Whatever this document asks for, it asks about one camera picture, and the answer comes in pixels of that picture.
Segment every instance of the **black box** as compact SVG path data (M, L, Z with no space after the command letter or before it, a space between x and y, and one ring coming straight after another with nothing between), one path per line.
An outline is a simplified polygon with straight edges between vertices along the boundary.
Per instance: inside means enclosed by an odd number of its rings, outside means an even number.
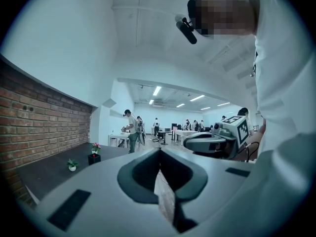
M101 156L100 155L98 155L96 153L88 155L89 165L92 165L92 164L100 162L100 161L101 161Z

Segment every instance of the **fluorescent light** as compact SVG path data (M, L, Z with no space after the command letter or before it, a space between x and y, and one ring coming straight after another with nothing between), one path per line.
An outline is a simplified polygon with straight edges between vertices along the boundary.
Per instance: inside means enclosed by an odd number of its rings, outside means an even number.
M230 102L224 103L224 104L220 104L220 105L217 105L217 106L222 106L222 105L226 105L226 104L230 104Z
M199 98L201 98L201 97L205 97L204 95L201 95L201 96L199 96L199 97L196 97L196 98L194 98L194 99L191 99L190 101L192 102L192 101L195 101L195 100L197 100L197 99L199 99Z
M154 96L157 96L157 94L158 94L158 92L160 91L160 89L161 89L161 87L160 87L160 86L157 86L156 89L155 89L155 91L154 91L154 93L153 93L153 95L154 95Z

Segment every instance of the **white pot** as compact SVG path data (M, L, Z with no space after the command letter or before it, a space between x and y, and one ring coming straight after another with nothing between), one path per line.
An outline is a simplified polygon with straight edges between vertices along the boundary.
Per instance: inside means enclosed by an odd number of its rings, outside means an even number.
M68 167L69 168L69 170L71 171L71 172L74 172L75 170L76 170L76 166L73 166L73 167Z

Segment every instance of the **small plant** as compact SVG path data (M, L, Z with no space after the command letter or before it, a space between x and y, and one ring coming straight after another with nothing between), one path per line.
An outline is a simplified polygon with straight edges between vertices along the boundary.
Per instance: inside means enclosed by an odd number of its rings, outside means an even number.
M70 167L70 168L77 167L77 166L79 166L79 163L76 162L75 160L70 160L69 159L69 161L67 162L67 166Z
M96 153L98 153L100 151L101 147L99 143L94 142L92 144L92 151L95 151Z

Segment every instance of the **brick wall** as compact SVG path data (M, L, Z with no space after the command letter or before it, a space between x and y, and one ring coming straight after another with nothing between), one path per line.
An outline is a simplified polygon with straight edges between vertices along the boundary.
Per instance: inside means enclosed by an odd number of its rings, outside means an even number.
M16 168L88 142L91 112L0 60L0 168L17 198L33 203Z

